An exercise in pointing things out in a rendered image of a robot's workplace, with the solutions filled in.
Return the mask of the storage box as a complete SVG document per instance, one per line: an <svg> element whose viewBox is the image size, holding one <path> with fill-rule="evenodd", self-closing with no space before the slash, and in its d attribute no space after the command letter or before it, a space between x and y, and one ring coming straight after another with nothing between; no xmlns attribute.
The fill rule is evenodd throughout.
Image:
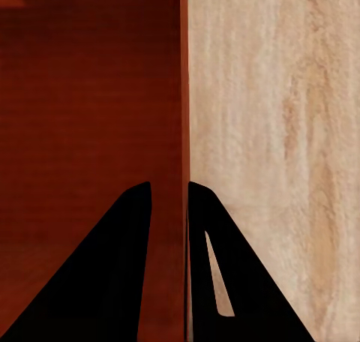
<svg viewBox="0 0 360 342"><path fill-rule="evenodd" d="M151 183L136 342L189 342L188 0L0 0L0 338Z"/></svg>

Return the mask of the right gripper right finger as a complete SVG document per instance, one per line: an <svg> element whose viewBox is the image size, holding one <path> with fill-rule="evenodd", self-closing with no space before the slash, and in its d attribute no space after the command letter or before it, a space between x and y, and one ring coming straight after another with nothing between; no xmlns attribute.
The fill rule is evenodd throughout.
<svg viewBox="0 0 360 342"><path fill-rule="evenodd" d="M189 181L193 342L315 342L216 194ZM210 238L235 316L218 313Z"/></svg>

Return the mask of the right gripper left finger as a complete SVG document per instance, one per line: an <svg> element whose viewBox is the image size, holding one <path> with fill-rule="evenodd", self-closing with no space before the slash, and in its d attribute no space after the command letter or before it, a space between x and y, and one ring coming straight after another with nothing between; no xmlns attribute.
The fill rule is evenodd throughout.
<svg viewBox="0 0 360 342"><path fill-rule="evenodd" d="M128 188L0 342L137 342L151 183Z"/></svg>

